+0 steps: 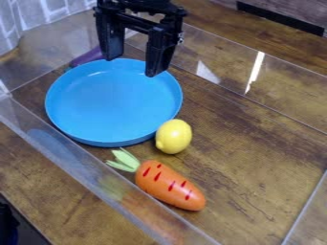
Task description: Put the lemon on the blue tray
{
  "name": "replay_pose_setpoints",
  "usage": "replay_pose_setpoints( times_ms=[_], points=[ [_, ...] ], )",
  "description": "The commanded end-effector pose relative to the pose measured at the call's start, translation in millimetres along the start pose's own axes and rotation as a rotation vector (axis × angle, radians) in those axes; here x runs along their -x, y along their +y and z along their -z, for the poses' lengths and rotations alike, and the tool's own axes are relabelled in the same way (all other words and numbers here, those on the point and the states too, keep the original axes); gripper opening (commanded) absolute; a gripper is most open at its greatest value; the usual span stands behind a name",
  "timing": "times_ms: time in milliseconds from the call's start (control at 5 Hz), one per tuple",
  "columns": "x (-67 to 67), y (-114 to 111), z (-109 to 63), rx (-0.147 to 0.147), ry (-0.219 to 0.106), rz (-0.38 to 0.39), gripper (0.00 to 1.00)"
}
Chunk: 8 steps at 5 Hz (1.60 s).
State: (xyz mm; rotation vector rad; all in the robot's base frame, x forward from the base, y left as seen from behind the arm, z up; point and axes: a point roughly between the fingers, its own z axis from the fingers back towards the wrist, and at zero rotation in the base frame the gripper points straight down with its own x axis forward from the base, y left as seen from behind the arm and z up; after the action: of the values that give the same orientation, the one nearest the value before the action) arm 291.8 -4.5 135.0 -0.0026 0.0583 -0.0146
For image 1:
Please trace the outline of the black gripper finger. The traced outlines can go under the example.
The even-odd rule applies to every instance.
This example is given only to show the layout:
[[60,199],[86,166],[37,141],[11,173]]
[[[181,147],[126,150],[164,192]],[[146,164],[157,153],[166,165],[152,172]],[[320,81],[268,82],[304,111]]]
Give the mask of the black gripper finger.
[[145,49],[145,76],[152,78],[168,69],[182,31],[154,27],[149,30]]
[[101,53],[112,60],[124,53],[125,28],[112,15],[96,12],[94,17]]

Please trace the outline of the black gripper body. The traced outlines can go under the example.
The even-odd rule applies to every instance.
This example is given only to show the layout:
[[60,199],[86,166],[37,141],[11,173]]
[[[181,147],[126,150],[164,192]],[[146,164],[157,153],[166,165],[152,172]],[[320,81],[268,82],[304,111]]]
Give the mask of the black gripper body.
[[186,11],[170,0],[97,0],[94,11],[98,36],[110,36],[125,29],[148,34],[164,30],[178,36]]

